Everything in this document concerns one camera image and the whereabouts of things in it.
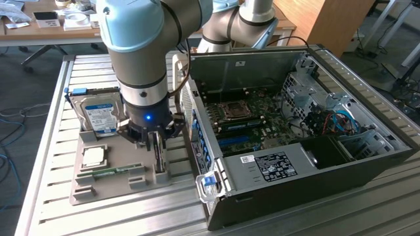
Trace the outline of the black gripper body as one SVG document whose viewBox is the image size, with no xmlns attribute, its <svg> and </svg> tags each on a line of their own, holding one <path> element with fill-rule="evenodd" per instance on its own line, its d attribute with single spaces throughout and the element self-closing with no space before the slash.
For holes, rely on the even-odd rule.
<svg viewBox="0 0 420 236">
<path fill-rule="evenodd" d="M 124 103 L 128 122 L 128 136 L 138 142 L 147 142 L 147 134 L 158 132 L 163 139 L 171 137 L 167 126 L 172 122 L 168 99 L 150 106 L 136 106 L 128 101 Z"/>
</svg>

